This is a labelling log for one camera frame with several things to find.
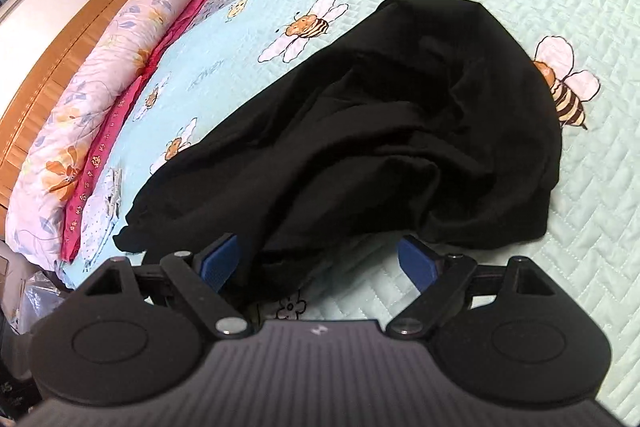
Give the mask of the black garment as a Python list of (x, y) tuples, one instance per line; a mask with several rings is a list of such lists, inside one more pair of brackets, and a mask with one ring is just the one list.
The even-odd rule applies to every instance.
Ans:
[(233, 234), (228, 294), (276, 300), (370, 234), (539, 239), (561, 150), (544, 77), (483, 5), (385, 0), (160, 167), (114, 242), (157, 262)]

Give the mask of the folded dotted white cloth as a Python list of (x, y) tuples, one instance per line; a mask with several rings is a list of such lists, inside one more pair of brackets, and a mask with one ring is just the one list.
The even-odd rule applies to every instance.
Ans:
[(88, 198), (82, 212), (78, 254), (86, 272), (94, 265), (119, 218), (122, 200), (122, 170), (110, 168)]

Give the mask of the floral rolled duvet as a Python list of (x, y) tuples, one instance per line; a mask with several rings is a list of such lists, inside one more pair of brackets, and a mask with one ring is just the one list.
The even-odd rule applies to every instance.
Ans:
[(14, 253), (53, 271), (60, 259), (66, 202), (107, 112), (140, 74), (191, 0), (128, 0), (120, 8), (29, 147), (1, 237)]

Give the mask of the red patterned sheet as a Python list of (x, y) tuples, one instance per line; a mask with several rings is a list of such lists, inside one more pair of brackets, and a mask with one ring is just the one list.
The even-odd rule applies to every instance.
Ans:
[(116, 98), (107, 112), (100, 130), (93, 139), (84, 168), (77, 178), (75, 190), (65, 206), (63, 238), (60, 259), (72, 262), (80, 248), (80, 232), (84, 218), (82, 212), (89, 197), (94, 192), (108, 155), (116, 142), (120, 130), (124, 127), (134, 104), (157, 70), (165, 51), (186, 31), (206, 0), (191, 0), (176, 20), (165, 32), (158, 45), (153, 49), (145, 66), (130, 86)]

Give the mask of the wooden headboard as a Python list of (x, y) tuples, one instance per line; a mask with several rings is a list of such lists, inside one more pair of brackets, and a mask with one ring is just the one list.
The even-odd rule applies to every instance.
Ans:
[(1, 212), (6, 213), (29, 147), (70, 78), (128, 0), (89, 0), (36, 62), (1, 118)]

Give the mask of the mint bee quilt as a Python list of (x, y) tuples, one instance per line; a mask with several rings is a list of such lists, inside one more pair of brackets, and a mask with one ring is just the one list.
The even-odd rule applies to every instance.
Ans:
[(256, 317), (387, 321), (404, 233), (531, 257), (608, 335), (639, 419), (639, 0), (238, 0), (119, 131), (63, 279), (226, 233)]

